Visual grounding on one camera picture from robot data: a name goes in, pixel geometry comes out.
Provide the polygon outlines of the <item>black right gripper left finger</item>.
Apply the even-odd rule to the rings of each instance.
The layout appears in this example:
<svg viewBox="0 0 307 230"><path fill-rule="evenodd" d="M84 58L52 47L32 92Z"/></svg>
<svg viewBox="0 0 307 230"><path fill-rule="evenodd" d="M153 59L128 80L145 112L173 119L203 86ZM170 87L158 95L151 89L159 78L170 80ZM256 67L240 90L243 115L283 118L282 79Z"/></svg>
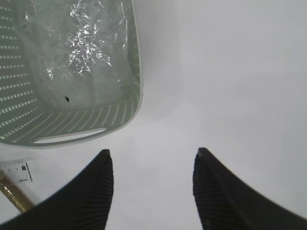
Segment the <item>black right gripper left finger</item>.
<svg viewBox="0 0 307 230"><path fill-rule="evenodd" d="M2 230L104 230L114 193L113 163L104 149L68 184Z"/></svg>

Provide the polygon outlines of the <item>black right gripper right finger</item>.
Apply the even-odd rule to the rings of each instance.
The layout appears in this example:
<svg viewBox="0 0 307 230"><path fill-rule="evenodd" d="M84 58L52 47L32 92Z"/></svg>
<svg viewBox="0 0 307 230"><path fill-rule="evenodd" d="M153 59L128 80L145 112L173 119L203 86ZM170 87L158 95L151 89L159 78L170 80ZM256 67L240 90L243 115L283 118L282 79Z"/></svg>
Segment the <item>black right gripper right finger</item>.
<svg viewBox="0 0 307 230"><path fill-rule="evenodd" d="M204 230L305 230L307 220L261 195L199 148L193 195Z"/></svg>

